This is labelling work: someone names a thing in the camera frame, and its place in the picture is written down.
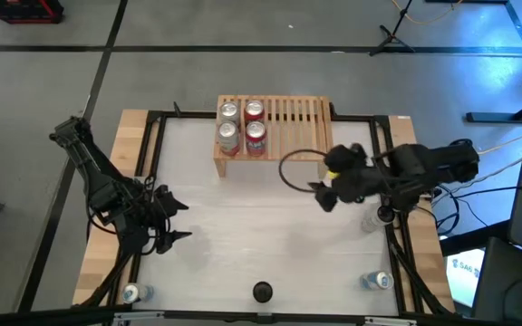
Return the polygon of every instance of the black puck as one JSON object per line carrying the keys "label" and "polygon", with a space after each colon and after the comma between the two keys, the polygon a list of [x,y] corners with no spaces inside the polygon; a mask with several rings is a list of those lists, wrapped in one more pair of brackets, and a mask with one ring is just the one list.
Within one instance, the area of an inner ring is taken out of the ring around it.
{"label": "black puck", "polygon": [[273,288],[267,282],[259,282],[253,287],[253,297],[257,302],[265,303],[271,300]]}

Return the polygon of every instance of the soda can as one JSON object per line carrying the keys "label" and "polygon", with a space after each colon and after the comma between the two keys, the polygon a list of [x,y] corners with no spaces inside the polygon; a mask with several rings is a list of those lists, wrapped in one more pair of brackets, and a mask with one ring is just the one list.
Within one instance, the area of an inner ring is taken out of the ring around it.
{"label": "soda can", "polygon": [[266,150],[266,129],[259,121],[253,121],[246,126],[246,151],[249,155],[260,156]]}
{"label": "soda can", "polygon": [[231,121],[235,123],[238,129],[241,126],[241,109],[235,102],[225,102],[221,105],[220,109],[221,121]]}
{"label": "soda can", "polygon": [[375,212],[370,212],[365,215],[362,220],[362,230],[365,232],[374,232],[391,223],[394,217],[394,210],[390,206],[380,206]]}
{"label": "soda can", "polygon": [[154,288],[138,283],[128,283],[122,291],[124,303],[146,302],[152,298]]}
{"label": "soda can", "polygon": [[245,107],[245,124],[248,125],[252,121],[261,121],[265,119],[265,108],[261,101],[250,101]]}
{"label": "soda can", "polygon": [[394,285],[394,277],[385,271],[365,273],[360,277],[360,285],[366,290],[388,290]]}
{"label": "soda can", "polygon": [[225,155],[235,156],[240,150],[239,130],[237,125],[231,121],[226,121],[218,126],[218,144]]}

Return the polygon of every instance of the wooden rack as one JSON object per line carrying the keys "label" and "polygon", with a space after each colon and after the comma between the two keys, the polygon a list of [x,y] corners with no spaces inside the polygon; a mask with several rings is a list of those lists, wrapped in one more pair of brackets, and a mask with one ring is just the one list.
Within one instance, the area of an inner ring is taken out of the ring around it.
{"label": "wooden rack", "polygon": [[[266,152],[254,157],[245,146],[244,109],[249,101],[261,101],[265,107]],[[217,128],[221,122],[218,110],[227,101],[233,101],[241,109],[241,150],[230,157],[221,152],[215,130],[213,160],[220,177],[226,175],[229,160],[280,160],[296,149],[316,149],[328,152],[332,147],[332,119],[330,101],[325,96],[276,96],[276,95],[219,95],[217,102]],[[327,171],[323,157],[313,153],[293,155],[293,161],[318,163],[318,176],[323,178]]]}

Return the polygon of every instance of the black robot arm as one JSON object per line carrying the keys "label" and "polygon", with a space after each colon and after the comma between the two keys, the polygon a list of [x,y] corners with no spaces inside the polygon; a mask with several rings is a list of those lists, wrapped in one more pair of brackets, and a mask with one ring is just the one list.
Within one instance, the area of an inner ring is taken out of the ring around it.
{"label": "black robot arm", "polygon": [[420,195],[441,183],[467,182],[479,172],[479,155],[469,140],[457,140],[447,147],[428,149],[420,144],[406,144],[372,158],[360,144],[348,149],[339,145],[331,149],[324,164],[336,174],[332,185],[310,183],[322,209],[334,209],[339,198],[344,203],[382,194],[392,208],[410,212]]}
{"label": "black robot arm", "polygon": [[123,252],[139,253],[153,237],[157,253],[164,254],[174,241],[190,235],[170,232],[169,224],[170,217],[188,207],[166,185],[153,191],[153,182],[143,185],[123,176],[94,143],[88,121],[71,117],[55,128],[50,139],[66,150],[82,175],[88,218],[113,224]]}

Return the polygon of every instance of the concrete floor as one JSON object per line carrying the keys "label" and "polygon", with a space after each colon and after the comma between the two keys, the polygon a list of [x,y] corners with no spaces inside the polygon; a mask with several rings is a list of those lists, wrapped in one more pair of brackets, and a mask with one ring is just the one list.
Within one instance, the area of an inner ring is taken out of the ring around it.
{"label": "concrete floor", "polygon": [[[104,45],[118,0],[63,0],[59,25],[0,22],[0,44]],[[522,22],[522,0],[512,0]],[[411,15],[430,19],[449,5],[415,0]],[[398,11],[380,0],[129,1],[118,45],[290,44],[374,46],[379,24]],[[522,46],[502,5],[461,5],[431,25],[405,21],[415,46]],[[16,308],[44,229],[65,154],[47,134],[79,115],[101,53],[0,53],[0,312]],[[340,113],[410,115],[429,147],[472,138],[487,149],[522,135],[522,126],[470,125],[471,110],[522,108],[522,56],[365,53],[113,53],[92,115],[107,154],[124,109],[214,110],[221,93],[323,94]],[[522,140],[481,157],[486,174],[522,155]],[[518,166],[471,190],[515,185]],[[514,193],[470,197],[487,223],[508,219]],[[481,227],[466,207],[454,234]],[[446,200],[435,213],[453,210]],[[37,293],[37,310],[71,304],[85,249],[82,181],[73,179]]]}

